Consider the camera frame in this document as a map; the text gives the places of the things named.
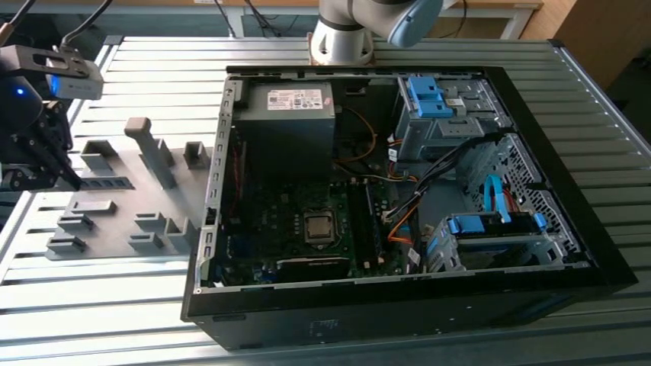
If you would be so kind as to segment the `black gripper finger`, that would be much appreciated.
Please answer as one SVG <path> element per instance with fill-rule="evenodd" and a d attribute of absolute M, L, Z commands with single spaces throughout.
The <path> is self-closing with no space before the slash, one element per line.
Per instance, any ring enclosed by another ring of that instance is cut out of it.
<path fill-rule="evenodd" d="M 42 111 L 36 122 L 36 135 L 44 150 L 45 170 L 56 176 L 54 186 L 77 191 L 81 179 L 70 167 L 68 152 L 72 149 L 70 125 L 61 101 L 42 101 Z"/>
<path fill-rule="evenodd" d="M 1 164 L 2 191 L 42 191 L 54 187 L 62 166 Z"/>

